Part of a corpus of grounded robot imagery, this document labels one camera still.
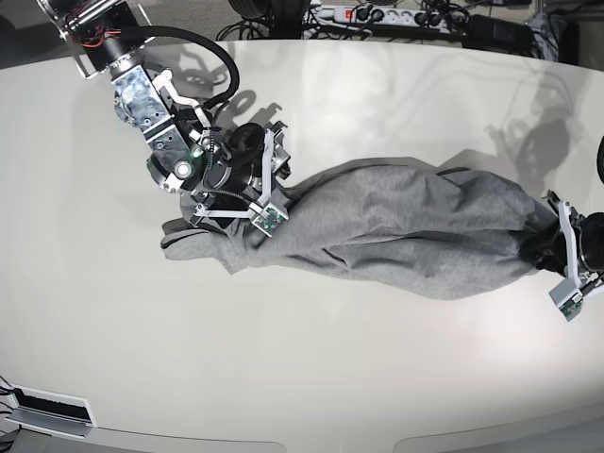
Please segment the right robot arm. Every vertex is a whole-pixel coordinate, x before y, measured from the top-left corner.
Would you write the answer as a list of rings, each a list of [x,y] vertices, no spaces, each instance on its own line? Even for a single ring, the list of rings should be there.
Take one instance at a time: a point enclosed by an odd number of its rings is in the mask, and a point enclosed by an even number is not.
[[[84,78],[109,75],[116,114],[143,134],[150,148],[148,172],[165,192],[207,205],[225,200],[263,205],[271,197],[287,197],[280,182],[289,174],[289,157],[279,153],[275,131],[255,123],[221,130],[219,116],[241,84],[226,49],[186,29],[142,25],[125,1],[41,1],[38,6],[71,48]],[[179,93],[173,71],[145,57],[145,45],[155,38],[208,51],[226,69],[226,88],[208,97]]]

